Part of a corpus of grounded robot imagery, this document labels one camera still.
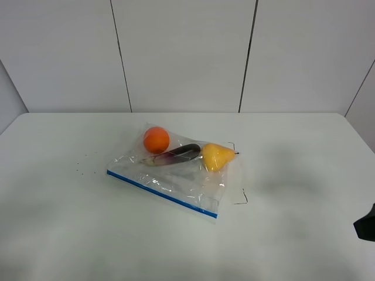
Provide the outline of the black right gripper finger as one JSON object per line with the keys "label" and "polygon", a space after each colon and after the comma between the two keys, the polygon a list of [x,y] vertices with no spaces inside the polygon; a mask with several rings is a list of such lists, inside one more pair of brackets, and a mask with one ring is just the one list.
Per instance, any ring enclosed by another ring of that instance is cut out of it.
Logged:
{"label": "black right gripper finger", "polygon": [[353,224],[359,239],[374,242],[375,241],[375,204],[370,212],[364,217],[358,219]]}

